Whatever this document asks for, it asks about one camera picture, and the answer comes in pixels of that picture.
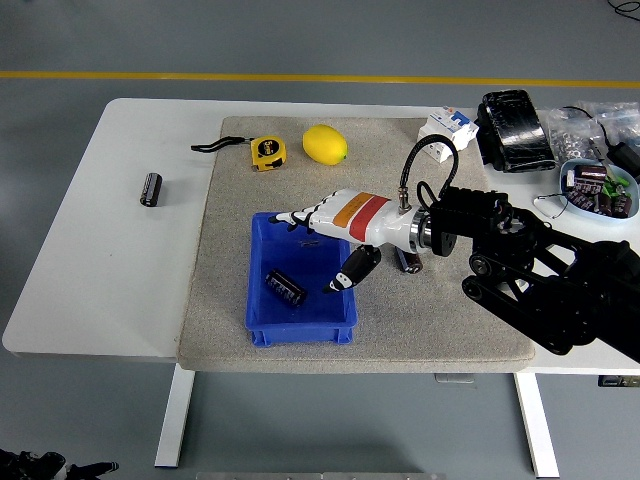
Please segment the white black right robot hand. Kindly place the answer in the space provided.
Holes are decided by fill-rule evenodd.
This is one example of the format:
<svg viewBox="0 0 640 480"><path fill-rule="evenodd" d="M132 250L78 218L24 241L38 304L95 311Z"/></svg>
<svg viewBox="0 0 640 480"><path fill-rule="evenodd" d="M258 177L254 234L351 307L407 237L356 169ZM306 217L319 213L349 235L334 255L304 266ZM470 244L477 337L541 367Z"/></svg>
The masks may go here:
<svg viewBox="0 0 640 480"><path fill-rule="evenodd" d="M385 244L420 253L417 214L415 207L400 212L399 204L386 197L342 189L314 206L277 213L269 221L285 223L289 231L303 227L309 234L345 240L356 246L334 278L323 287L325 293L333 293L362 282L380 263L380 247Z"/></svg>

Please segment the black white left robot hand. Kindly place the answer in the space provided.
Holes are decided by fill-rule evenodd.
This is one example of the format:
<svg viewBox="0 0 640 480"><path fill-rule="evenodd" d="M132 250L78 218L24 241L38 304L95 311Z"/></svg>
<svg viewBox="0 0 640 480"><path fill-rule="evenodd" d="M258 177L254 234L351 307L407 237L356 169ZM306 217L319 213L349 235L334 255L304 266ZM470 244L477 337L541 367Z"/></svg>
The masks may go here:
<svg viewBox="0 0 640 480"><path fill-rule="evenodd" d="M117 471L117 462L97 462L84 466L68 463L57 452L42 455L30 451L1 450L2 479L100 479Z"/></svg>

